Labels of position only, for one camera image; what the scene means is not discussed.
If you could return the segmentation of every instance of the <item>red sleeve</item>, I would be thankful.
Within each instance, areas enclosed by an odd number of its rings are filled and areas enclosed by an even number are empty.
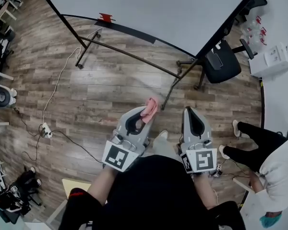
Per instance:
[[[88,192],[74,188],[68,197],[59,230],[78,230],[84,223],[98,217],[102,206]]]

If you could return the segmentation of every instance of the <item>whiteboard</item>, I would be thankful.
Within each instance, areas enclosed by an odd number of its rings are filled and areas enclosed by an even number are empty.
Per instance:
[[[61,14],[100,18],[196,56],[242,0],[51,0]]]

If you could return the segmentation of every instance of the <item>metal frame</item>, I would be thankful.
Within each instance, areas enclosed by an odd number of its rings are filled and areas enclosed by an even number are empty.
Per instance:
[[[200,50],[200,52],[196,55],[193,63],[190,65],[190,67],[182,74],[182,71],[181,71],[181,67],[179,68],[179,71],[178,71],[178,74],[175,74],[161,66],[158,66],[148,60],[145,60],[141,57],[138,57],[136,55],[133,55],[131,53],[128,53],[124,50],[121,50],[119,48],[115,48],[115,47],[112,47],[110,45],[107,45],[107,44],[103,44],[99,41],[96,41],[94,40],[96,37],[97,38],[100,38],[100,34],[98,32],[96,32],[94,34],[94,36],[89,39],[89,38],[85,38],[85,37],[82,37],[82,36],[79,36],[76,31],[72,28],[72,26],[68,23],[68,21],[66,20],[66,18],[57,10],[57,8],[53,5],[53,3],[51,2],[51,0],[46,0],[48,2],[48,4],[51,6],[51,8],[54,10],[54,12],[59,16],[59,18],[63,21],[63,23],[67,26],[67,28],[70,30],[70,32],[75,36],[75,38],[79,41],[79,43],[84,47],[84,51],[81,53],[79,59],[77,60],[77,63],[76,63],[76,66],[79,67],[80,69],[83,68],[83,66],[81,64],[79,64],[80,60],[82,59],[83,55],[85,54],[85,52],[87,51],[87,49],[89,48],[89,46],[91,45],[91,43],[94,43],[94,44],[97,44],[97,45],[100,45],[100,46],[103,46],[103,47],[106,47],[106,48],[109,48],[109,49],[112,49],[112,50],[115,50],[117,52],[120,52],[122,54],[125,54],[127,56],[130,56],[134,59],[137,59],[141,62],[144,62],[152,67],[155,67],[173,77],[175,77],[175,80],[174,82],[172,83],[171,87],[170,87],[170,90],[168,92],[168,95],[165,99],[165,101],[163,102],[162,104],[162,107],[161,107],[161,110],[164,110],[167,102],[168,102],[168,99],[173,91],[173,88],[194,68],[194,66],[196,65],[196,63],[198,62],[198,59],[205,56],[212,48],[213,46],[216,44],[216,42],[220,41],[220,35],[222,35],[223,37],[223,34],[224,34],[224,30],[226,28],[226,26],[234,20],[234,18],[239,14],[239,12],[247,5],[247,3],[250,1],[250,0],[242,0],[241,3],[237,6],[237,8],[231,13],[231,15],[224,21],[224,23],[220,26],[220,28],[216,31],[216,33],[210,38],[210,40],[206,43],[206,45],[204,45],[204,47]],[[161,41],[163,43],[166,43],[168,45],[171,45],[163,40],[160,40],[158,38],[156,38],[156,40],[158,41]]]

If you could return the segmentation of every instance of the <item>white shoe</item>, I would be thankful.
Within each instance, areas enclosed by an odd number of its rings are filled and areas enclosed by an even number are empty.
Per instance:
[[[34,168],[34,167],[31,167],[31,168],[30,168],[30,171],[32,171],[33,173],[35,173],[35,168]]]
[[[232,121],[232,126],[234,127],[235,137],[240,137],[241,136],[241,131],[238,130],[238,121],[236,119],[234,121]]]
[[[15,97],[17,95],[17,91],[15,89],[11,89],[12,97]]]
[[[220,153],[221,153],[221,155],[222,155],[222,157],[223,157],[224,159],[230,159],[229,156],[227,156],[226,154],[224,154],[224,152],[223,152],[224,147],[225,147],[225,146],[220,145],[220,146],[219,146],[219,151],[220,151]]]
[[[16,103],[16,99],[14,97],[11,97],[8,105],[13,105],[15,103]]]
[[[163,130],[159,135],[158,137],[162,137],[164,138],[165,140],[168,139],[168,132],[166,130]]]

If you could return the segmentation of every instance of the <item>pink cloth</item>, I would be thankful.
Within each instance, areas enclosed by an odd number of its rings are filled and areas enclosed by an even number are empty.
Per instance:
[[[151,97],[146,103],[147,107],[141,112],[142,121],[148,123],[158,111],[159,100],[157,98]]]

